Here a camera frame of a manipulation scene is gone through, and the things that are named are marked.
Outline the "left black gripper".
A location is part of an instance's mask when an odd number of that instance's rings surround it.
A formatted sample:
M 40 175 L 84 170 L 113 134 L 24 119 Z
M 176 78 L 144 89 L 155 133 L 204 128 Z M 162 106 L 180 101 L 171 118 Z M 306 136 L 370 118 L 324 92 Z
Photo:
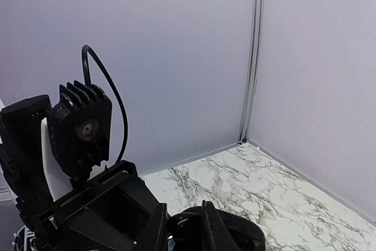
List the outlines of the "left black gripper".
M 42 167 L 41 122 L 48 95 L 1 110 L 1 168 L 38 250 L 143 250 L 157 205 L 133 163 L 122 160 L 53 200 Z

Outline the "black earbud charging case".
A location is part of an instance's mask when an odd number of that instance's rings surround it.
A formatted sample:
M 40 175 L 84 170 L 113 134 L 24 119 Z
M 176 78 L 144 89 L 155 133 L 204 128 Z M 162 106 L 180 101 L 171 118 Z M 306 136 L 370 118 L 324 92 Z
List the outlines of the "black earbud charging case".
M 167 225 L 169 250 L 266 249 L 266 238 L 259 226 L 216 209 L 210 202 L 172 216 Z

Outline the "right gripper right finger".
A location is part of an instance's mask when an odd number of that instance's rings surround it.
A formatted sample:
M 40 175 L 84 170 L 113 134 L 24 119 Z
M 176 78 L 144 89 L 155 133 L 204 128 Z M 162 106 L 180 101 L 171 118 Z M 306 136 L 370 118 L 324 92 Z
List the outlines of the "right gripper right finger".
M 201 250 L 238 250 L 217 209 L 209 201 L 202 202 Z

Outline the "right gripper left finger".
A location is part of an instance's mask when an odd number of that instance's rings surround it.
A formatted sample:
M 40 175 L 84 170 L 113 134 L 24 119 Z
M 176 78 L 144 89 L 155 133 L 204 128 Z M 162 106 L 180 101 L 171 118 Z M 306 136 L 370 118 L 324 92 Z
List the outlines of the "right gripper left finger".
M 167 204 L 160 203 L 143 231 L 143 250 L 168 250 Z

